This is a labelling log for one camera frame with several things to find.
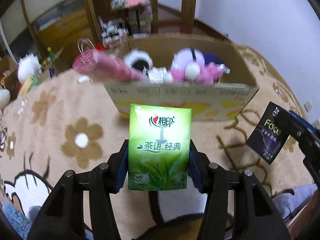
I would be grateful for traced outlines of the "green tissue pack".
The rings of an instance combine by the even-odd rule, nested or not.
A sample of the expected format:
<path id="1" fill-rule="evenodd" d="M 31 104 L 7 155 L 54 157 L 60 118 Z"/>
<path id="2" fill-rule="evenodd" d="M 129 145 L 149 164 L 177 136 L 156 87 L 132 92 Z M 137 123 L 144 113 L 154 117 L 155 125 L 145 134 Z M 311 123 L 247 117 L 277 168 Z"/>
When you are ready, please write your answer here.
<path id="1" fill-rule="evenodd" d="M 132 104 L 128 188 L 169 191 L 187 187 L 192 111 Z"/>

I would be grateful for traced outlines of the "pink plush bear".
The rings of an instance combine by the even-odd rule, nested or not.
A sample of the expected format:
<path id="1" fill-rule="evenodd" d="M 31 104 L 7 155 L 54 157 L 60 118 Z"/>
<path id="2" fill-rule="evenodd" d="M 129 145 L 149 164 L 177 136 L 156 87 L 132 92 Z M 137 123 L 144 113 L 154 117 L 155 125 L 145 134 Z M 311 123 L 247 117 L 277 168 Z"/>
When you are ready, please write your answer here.
<path id="1" fill-rule="evenodd" d="M 224 73 L 229 74 L 230 70 L 224 64 L 210 64 L 201 67 L 198 63 L 192 62 L 182 70 L 171 69 L 163 76 L 164 83 L 195 82 L 205 85 L 212 85 L 217 82 Z"/>

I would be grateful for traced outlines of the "pink plush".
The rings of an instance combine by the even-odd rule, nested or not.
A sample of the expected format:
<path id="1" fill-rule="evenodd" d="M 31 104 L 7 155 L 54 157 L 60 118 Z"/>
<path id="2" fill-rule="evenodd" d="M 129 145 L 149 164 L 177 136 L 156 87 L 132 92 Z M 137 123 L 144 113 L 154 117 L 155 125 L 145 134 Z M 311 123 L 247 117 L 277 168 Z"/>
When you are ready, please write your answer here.
<path id="1" fill-rule="evenodd" d="M 148 82 L 149 78 L 135 68 L 129 67 L 122 59 L 100 50 L 88 49 L 73 62 L 75 72 L 89 76 L 93 81 L 107 83 L 140 81 Z"/>

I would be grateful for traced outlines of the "white fluffy pompom toy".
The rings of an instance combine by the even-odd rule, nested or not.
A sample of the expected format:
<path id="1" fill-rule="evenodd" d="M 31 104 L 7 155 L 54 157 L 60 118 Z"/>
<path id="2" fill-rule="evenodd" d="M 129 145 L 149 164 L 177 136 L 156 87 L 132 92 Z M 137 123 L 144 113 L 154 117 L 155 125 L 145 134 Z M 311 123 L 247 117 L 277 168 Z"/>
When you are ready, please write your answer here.
<path id="1" fill-rule="evenodd" d="M 123 58 L 127 66 L 143 73 L 147 73 L 153 68 L 153 61 L 145 51 L 134 49 Z"/>

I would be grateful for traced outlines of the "white-haired purple doll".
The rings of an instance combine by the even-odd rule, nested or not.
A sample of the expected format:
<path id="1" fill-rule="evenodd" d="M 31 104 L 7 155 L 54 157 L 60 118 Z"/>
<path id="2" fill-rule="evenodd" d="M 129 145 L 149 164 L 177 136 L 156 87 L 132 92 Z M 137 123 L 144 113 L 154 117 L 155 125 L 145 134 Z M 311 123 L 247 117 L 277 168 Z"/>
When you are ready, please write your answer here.
<path id="1" fill-rule="evenodd" d="M 190 63 L 197 62 L 200 67 L 207 66 L 210 63 L 217 65 L 224 64 L 214 53 L 203 54 L 200 50 L 193 48 L 184 48 L 178 51 L 172 60 L 171 70 L 185 70 Z"/>

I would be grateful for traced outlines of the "beige flower blanket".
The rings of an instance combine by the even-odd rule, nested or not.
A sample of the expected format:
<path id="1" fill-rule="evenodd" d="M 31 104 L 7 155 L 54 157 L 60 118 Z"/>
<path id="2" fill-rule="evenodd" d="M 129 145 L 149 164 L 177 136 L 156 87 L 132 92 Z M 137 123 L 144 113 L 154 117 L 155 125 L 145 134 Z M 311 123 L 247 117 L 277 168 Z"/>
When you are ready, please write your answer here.
<path id="1" fill-rule="evenodd" d="M 250 169 L 288 223 L 317 197 L 303 165 L 304 155 L 289 138 L 268 165 L 246 140 L 269 102 L 302 114 L 302 108 L 278 72 L 255 50 L 227 45 L 227 56 L 245 66 L 259 91 L 249 104 L 222 122 L 194 122 L 191 138 L 208 158 L 231 171 Z M 45 82 L 9 104 L 1 114 L 1 204 L 14 205 L 33 219 L 63 172 L 89 171 L 108 160 L 128 137 L 107 91 L 73 71 Z M 206 195 L 192 183 L 160 193 L 121 189 L 112 206 L 122 239 L 195 239 Z"/>

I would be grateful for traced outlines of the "cardboard box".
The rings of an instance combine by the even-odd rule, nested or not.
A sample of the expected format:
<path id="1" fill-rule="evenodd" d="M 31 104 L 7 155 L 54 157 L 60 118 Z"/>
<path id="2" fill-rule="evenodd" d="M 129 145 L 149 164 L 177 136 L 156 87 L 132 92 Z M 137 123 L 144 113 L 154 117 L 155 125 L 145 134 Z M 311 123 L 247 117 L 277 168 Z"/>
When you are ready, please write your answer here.
<path id="1" fill-rule="evenodd" d="M 208 36 L 180 33 L 129 38 L 117 51 L 123 58 L 133 49 L 149 54 L 155 67 L 168 67 L 179 50 L 198 49 L 214 53 L 230 70 L 218 82 L 147 83 L 109 82 L 104 85 L 120 115 L 127 119 L 132 104 L 190 108 L 194 121 L 234 119 L 259 90 L 257 81 L 234 43 Z"/>

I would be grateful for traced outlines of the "red paper bag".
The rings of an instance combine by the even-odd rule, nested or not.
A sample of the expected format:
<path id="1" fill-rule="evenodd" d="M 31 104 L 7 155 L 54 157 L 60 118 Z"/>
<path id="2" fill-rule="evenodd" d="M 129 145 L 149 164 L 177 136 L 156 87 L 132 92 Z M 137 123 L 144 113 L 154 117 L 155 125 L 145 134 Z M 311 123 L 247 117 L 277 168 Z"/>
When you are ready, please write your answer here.
<path id="1" fill-rule="evenodd" d="M 88 50 L 88 49 L 105 51 L 105 47 L 103 45 L 93 44 L 93 42 L 89 38 L 78 39 L 77 46 L 81 55 L 84 55 L 85 50 Z"/>

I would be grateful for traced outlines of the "wicker basket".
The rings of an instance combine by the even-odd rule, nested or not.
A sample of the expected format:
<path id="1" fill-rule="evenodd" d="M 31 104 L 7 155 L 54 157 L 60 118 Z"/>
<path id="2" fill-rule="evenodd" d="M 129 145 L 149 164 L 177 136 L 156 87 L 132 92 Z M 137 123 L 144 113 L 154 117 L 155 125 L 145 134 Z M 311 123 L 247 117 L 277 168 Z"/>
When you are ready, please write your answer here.
<path id="1" fill-rule="evenodd" d="M 101 34 L 103 46 L 106 49 L 116 49 L 120 47 L 127 39 L 126 29 L 117 29 L 118 32 L 109 34 L 106 31 Z"/>

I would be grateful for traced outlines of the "green bottle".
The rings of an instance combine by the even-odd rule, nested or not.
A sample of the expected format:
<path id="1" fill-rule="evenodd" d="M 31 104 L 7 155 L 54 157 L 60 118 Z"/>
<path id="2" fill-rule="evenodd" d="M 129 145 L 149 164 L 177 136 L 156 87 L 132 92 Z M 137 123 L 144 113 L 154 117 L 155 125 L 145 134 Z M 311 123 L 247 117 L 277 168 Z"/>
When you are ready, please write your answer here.
<path id="1" fill-rule="evenodd" d="M 52 61 L 55 60 L 56 55 L 55 55 L 55 53 L 52 51 L 52 49 L 51 49 L 50 47 L 48 47 L 47 50 L 48 50 L 50 59 L 51 59 Z"/>

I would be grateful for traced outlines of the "white-haired plush head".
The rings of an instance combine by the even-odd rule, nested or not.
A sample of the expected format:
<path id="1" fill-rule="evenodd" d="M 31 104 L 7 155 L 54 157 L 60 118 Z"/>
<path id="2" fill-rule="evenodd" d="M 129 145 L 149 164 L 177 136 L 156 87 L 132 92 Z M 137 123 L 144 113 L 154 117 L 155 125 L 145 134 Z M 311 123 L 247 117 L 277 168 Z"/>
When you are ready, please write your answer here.
<path id="1" fill-rule="evenodd" d="M 26 55 L 19 60 L 17 78 L 21 85 L 24 85 L 29 76 L 38 76 L 42 73 L 39 59 L 33 53 Z"/>

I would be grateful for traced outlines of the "cream plush animal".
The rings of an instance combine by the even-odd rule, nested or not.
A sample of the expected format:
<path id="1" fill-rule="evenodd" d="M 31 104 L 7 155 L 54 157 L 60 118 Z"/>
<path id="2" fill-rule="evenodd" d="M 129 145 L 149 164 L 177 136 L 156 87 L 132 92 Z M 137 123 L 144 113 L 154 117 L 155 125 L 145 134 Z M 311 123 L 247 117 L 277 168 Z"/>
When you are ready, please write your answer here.
<path id="1" fill-rule="evenodd" d="M 7 89 L 0 89 L 0 109 L 1 111 L 9 104 L 10 102 L 10 91 Z"/>

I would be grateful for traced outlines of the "small black side table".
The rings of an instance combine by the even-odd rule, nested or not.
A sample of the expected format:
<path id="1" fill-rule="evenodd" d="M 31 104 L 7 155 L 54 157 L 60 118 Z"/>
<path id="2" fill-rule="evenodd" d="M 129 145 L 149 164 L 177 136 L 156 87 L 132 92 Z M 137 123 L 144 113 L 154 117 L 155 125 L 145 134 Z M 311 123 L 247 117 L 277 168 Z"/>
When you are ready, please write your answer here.
<path id="1" fill-rule="evenodd" d="M 111 9 L 124 12 L 130 35 L 151 33 L 153 16 L 150 0 L 111 0 Z"/>

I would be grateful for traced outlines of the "wooden wardrobe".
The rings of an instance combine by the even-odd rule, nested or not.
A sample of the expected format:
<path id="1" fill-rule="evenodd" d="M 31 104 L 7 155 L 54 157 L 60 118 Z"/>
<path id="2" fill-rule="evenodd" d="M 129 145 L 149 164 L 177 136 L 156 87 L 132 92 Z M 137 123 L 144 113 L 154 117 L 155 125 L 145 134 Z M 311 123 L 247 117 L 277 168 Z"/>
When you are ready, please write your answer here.
<path id="1" fill-rule="evenodd" d="M 110 0 L 1 0 L 1 35 L 15 62 L 30 53 L 45 59 L 50 48 L 70 67 L 78 40 L 101 43 L 99 20 L 110 17 Z"/>

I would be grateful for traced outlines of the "wooden door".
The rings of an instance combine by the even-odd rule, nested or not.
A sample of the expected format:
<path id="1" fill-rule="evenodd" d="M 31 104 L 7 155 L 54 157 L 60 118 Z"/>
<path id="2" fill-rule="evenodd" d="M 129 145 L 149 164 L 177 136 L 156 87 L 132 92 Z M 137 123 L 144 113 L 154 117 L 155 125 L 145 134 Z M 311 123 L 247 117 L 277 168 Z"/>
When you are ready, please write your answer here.
<path id="1" fill-rule="evenodd" d="M 150 0 L 151 33 L 185 33 L 194 30 L 196 0 Z"/>

